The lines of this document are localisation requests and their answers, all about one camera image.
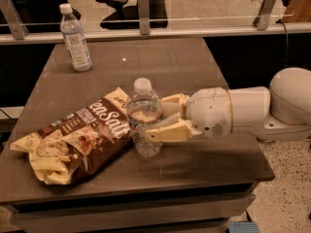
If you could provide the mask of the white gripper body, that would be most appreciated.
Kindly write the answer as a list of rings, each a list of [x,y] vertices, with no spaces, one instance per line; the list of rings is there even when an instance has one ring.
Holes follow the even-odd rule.
[[[202,138],[226,136],[232,127],[228,92],[221,87],[200,89],[188,100],[186,117]]]

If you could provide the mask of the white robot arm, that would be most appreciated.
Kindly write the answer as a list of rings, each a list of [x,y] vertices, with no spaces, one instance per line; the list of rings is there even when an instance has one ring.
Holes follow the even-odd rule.
[[[162,99],[165,120],[142,131],[153,142],[215,139],[248,133],[260,140],[295,141],[311,135],[311,71],[279,71],[269,87],[204,88]]]

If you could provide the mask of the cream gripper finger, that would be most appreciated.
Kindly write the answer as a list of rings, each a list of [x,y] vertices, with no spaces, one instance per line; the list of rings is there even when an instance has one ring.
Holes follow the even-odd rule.
[[[190,99],[188,95],[185,94],[174,94],[161,99],[161,105],[163,108],[163,114],[165,117],[173,116],[177,113],[181,117],[186,116],[187,102]]]
[[[145,128],[145,137],[152,142],[184,142],[202,134],[189,119],[183,119],[180,113]]]

